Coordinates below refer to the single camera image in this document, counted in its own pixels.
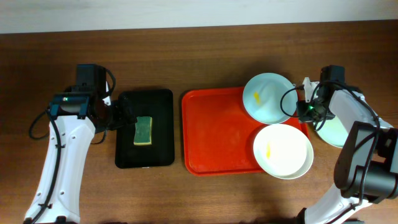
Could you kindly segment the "pale green plate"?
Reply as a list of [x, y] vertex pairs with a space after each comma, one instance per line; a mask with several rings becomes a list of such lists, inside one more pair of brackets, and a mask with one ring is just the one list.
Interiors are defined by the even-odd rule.
[[316, 133], [326, 143], [338, 148], [344, 146], [348, 137], [347, 130], [336, 116], [331, 120], [326, 120], [323, 127]]

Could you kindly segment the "white plate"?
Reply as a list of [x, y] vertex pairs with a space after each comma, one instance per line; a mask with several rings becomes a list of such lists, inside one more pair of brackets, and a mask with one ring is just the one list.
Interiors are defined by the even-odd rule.
[[254, 138], [252, 150], [262, 170], [284, 180], [305, 175], [314, 159], [309, 138], [297, 128], [286, 124], [262, 128]]

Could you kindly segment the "light blue plate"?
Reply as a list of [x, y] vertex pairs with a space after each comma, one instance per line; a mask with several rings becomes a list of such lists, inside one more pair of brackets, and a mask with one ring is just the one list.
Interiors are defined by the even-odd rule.
[[260, 123], [283, 123], [296, 111], [296, 102], [299, 98], [294, 88], [295, 86], [282, 75], [276, 73], [256, 75], [244, 87], [244, 108]]

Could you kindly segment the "green yellow sponge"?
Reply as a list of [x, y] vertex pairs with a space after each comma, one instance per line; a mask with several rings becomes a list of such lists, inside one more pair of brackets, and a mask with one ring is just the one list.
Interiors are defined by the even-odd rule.
[[148, 146], [152, 144], [152, 117], [140, 116], [137, 117], [135, 124], [134, 145]]

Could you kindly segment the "black plastic tray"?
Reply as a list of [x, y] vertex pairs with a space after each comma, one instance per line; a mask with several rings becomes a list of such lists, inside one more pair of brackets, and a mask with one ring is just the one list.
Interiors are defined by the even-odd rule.
[[174, 162], [173, 93], [169, 89], [125, 91], [119, 99], [132, 106], [137, 118], [150, 117], [150, 144], [135, 143], [140, 122], [117, 130], [115, 164], [120, 169], [169, 166]]

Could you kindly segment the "red plastic tray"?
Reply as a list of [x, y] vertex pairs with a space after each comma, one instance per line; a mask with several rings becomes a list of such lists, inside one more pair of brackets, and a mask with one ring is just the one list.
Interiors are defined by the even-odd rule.
[[197, 176], [250, 174], [263, 169], [253, 153], [265, 128], [243, 105], [243, 87], [188, 91], [182, 98], [185, 167]]

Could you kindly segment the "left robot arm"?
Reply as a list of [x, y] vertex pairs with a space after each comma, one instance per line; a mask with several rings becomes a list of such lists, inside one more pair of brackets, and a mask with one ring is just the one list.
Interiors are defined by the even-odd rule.
[[44, 110], [49, 145], [39, 186], [24, 223], [79, 223], [79, 198], [88, 149], [97, 133], [137, 122], [126, 98], [111, 100], [116, 79], [101, 65], [79, 64], [76, 83]]

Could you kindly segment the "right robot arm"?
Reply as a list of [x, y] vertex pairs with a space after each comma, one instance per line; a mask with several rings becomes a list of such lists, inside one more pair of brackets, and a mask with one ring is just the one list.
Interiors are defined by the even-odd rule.
[[334, 183], [314, 205], [303, 208], [296, 223], [344, 223], [362, 208], [397, 198], [397, 129], [366, 103], [363, 92], [345, 83], [341, 66], [323, 67], [320, 79], [306, 78], [299, 90], [296, 117], [321, 130], [338, 118], [348, 137], [334, 169]]

